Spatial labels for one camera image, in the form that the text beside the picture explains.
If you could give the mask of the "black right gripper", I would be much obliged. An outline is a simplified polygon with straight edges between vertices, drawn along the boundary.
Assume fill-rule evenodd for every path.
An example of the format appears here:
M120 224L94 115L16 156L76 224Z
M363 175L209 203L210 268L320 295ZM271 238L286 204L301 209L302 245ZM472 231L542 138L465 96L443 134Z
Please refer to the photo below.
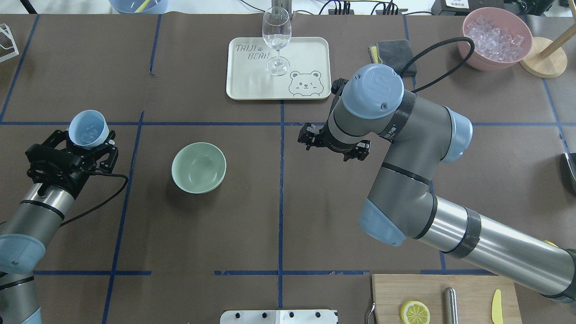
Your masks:
M327 148L335 153L343 154L343 160L350 159L363 161L370 151L370 141L363 139L355 144L346 144L336 139L329 131L329 127L318 128L311 123L305 123L300 130L297 141L306 146L306 150L311 147Z

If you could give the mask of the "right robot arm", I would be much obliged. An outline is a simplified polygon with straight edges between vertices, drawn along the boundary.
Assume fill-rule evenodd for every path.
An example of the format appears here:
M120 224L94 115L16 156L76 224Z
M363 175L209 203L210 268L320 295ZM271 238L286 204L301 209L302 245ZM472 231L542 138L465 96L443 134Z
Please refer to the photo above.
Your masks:
M374 133L391 142L362 208L360 227L399 246L419 240L559 303L575 301L575 250L530 237L430 191L438 164L469 146L467 117L405 90L399 74L368 64L335 94L321 128L306 123L298 142L364 160Z

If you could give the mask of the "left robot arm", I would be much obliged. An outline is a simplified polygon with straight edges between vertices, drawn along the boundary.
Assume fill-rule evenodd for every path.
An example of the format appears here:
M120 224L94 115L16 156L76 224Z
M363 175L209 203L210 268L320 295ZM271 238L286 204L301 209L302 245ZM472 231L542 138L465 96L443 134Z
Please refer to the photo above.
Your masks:
M74 144L70 131L56 130L25 152L33 186L7 221L1 223L1 322L40 324L41 306L33 269L45 256L57 230L89 177L113 176L118 149L115 132L105 131L94 148Z

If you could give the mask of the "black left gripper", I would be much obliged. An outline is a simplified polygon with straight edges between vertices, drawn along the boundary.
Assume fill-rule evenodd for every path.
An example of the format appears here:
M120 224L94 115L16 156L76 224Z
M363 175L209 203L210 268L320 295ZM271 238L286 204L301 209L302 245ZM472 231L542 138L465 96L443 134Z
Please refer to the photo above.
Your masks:
M104 142L90 150L72 146L67 130L54 131L43 145L33 144L25 152L30 167L27 176L33 183L43 183L63 189L77 198L93 170L111 174L117 163L116 132L109 131Z

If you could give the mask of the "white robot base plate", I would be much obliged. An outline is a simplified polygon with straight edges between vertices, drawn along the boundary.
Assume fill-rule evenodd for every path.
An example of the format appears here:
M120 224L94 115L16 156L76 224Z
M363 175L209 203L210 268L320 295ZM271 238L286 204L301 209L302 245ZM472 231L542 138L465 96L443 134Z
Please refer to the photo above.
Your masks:
M338 312L329 309L230 310L220 324L338 324Z

